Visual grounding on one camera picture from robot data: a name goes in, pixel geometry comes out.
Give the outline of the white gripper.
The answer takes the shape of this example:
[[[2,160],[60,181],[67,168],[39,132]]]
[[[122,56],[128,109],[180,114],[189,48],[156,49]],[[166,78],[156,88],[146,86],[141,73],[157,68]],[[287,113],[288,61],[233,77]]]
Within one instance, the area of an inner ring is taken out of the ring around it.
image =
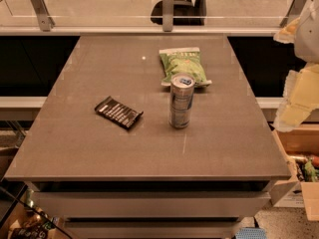
[[[295,55],[307,63],[299,72],[290,71],[285,80],[283,101],[273,126],[289,132],[300,126],[319,106],[319,0],[277,32],[273,40],[293,44]]]

